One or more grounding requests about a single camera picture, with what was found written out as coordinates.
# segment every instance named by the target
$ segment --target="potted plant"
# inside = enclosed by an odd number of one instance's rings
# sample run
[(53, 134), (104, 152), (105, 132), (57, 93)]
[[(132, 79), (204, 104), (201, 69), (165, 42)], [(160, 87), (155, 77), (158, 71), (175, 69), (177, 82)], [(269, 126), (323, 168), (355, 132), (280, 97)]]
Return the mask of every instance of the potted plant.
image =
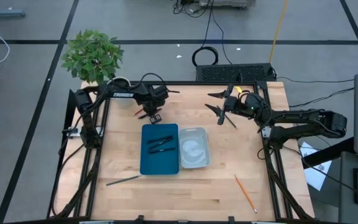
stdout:
[(118, 60), (122, 63), (121, 46), (112, 43), (116, 37), (109, 38), (106, 34), (97, 30), (80, 31), (75, 40), (68, 41), (68, 50), (61, 57), (62, 67), (71, 71), (73, 78), (78, 77), (88, 83), (97, 82), (99, 85), (104, 80), (124, 79), (116, 77), (116, 69), (119, 69)]

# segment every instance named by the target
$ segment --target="wooden tabletop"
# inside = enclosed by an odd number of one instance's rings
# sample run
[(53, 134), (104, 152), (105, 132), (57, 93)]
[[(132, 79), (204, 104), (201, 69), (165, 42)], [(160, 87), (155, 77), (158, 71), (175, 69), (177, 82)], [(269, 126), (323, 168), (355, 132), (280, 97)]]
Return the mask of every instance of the wooden tabletop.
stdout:
[[(241, 88), (252, 91), (250, 86)], [(234, 216), (236, 221), (274, 220), (265, 161), (257, 158), (257, 151), (262, 148), (258, 126), (253, 120), (229, 113), (227, 115), (238, 129), (227, 121), (218, 126), (218, 118), (204, 105), (222, 106), (223, 100), (207, 93), (223, 91), (226, 86), (169, 86), (169, 89), (178, 90), (180, 94), (170, 93), (160, 112), (160, 124), (205, 128), (211, 165), (202, 169), (182, 168), (173, 176), (142, 176), (107, 187), (109, 182), (139, 174), (142, 125), (150, 123), (148, 118), (134, 117), (140, 109), (135, 102), (129, 108), (121, 109), (117, 100), (111, 100), (92, 219), (134, 220), (138, 215), (144, 215), (146, 220), (227, 221), (228, 216)], [(288, 110), (283, 83), (268, 83), (268, 92), (272, 109)], [(65, 158), (81, 144), (80, 138), (69, 140)], [(285, 145), (298, 149), (295, 140)], [(55, 200), (57, 211), (67, 204), (78, 188), (84, 155), (85, 149), (73, 156), (62, 171)], [(281, 155), (289, 191), (313, 217), (300, 155), (287, 149), (282, 149)], [(254, 213), (234, 174), (248, 191), (258, 213)], [(277, 192), (280, 211), (285, 217), (278, 188)], [(85, 214), (87, 198), (88, 192), (84, 195), (81, 214)]]

